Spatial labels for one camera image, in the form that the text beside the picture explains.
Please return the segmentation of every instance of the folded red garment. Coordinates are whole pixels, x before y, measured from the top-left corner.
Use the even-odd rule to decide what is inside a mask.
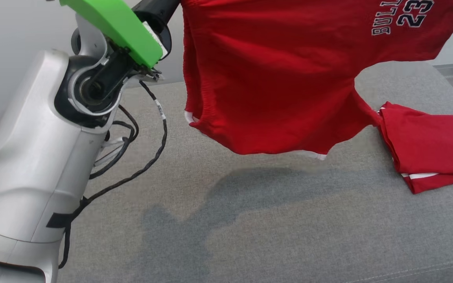
[[[379,132],[412,193],[453,184],[453,115],[430,115],[390,102],[379,114]]]

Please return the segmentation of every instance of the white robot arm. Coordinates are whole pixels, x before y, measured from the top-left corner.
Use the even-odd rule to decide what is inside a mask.
[[[168,18],[178,3],[165,2]],[[133,10],[151,20],[154,5],[143,0]],[[138,77],[149,91],[142,81],[157,79],[158,71],[135,63],[128,48],[113,43],[82,16],[77,15],[77,23],[78,56],[40,52],[0,122],[0,283],[55,283],[59,247],[65,233],[68,249],[71,221],[96,197],[147,170],[165,146],[166,135],[145,168],[89,199],[83,197],[88,180],[116,163],[137,136],[137,124],[126,125],[131,136],[108,141],[129,78]],[[161,58],[168,54],[165,29],[139,24],[162,47]],[[149,93],[167,132],[160,104]],[[98,160],[102,148],[113,143],[117,149]],[[92,173],[96,161],[108,165]]]

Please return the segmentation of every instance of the red jersey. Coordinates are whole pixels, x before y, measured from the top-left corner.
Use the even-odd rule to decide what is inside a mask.
[[[354,88],[364,68],[433,59],[453,32],[453,0],[182,5],[187,120],[238,154],[324,157],[379,124]]]
[[[414,194],[453,184],[453,115],[386,102],[379,131]]]

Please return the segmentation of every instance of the red shirt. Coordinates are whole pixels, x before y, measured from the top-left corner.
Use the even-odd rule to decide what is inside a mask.
[[[182,5],[190,125],[238,154],[327,154],[379,124],[354,88],[364,68],[433,59],[453,32],[453,0]]]

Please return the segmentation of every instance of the gray fabric surface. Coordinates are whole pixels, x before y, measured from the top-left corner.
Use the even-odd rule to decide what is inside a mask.
[[[389,100],[453,114],[453,89],[426,63],[373,66],[356,87],[374,108]],[[184,84],[153,91],[168,146],[146,174],[74,222],[60,283],[453,282],[453,186],[412,195],[373,127],[323,162],[238,156],[188,127]],[[122,104],[140,139],[86,195],[131,175],[160,144],[148,95],[128,90]]]

